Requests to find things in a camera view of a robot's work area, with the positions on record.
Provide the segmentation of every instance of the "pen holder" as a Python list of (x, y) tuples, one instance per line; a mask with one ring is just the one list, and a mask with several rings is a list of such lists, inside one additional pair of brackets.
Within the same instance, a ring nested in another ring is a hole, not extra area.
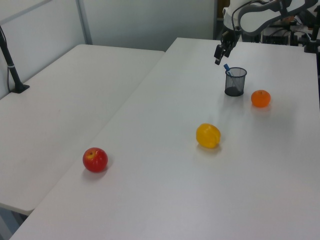
[(244, 94), (246, 75), (247, 71), (241, 67), (231, 67), (229, 72), (225, 71), (225, 94), (231, 97)]

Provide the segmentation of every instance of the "white table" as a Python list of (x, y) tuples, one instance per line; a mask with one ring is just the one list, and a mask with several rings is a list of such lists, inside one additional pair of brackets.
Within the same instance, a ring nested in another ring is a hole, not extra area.
[[(107, 171), (79, 153), (11, 240), (318, 240), (315, 55), (239, 42), (217, 66), (218, 43), (178, 38), (90, 144)], [(247, 69), (243, 96), (224, 94), (225, 63)], [(269, 108), (251, 105), (258, 89)], [(205, 122), (221, 131), (216, 149), (196, 142)]]
[(0, 207), (30, 214), (164, 52), (79, 45), (0, 100)]

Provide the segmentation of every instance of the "wall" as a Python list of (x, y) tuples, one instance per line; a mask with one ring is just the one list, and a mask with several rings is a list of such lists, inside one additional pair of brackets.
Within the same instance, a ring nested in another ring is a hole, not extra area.
[[(76, 0), (49, 1), (4, 23), (2, 29), (22, 82), (85, 43)], [(7, 93), (7, 63), (1, 52), (0, 99)]]
[(94, 45), (166, 51), (177, 37), (213, 39), (215, 0), (79, 0)]

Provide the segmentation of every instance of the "red apple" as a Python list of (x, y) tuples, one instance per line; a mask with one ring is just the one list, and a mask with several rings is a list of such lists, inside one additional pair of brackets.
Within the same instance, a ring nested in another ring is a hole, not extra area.
[(91, 172), (98, 173), (106, 168), (108, 156), (102, 149), (92, 147), (85, 151), (82, 160), (86, 169)]

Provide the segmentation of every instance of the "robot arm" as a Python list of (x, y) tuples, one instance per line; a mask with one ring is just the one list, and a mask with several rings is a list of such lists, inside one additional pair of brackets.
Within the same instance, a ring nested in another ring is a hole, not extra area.
[(220, 64), (223, 56), (229, 57), (237, 45), (241, 33), (255, 36), (271, 23), (293, 16), (314, 6), (318, 0), (231, 0), (224, 12), (221, 44), (216, 47), (215, 63)]

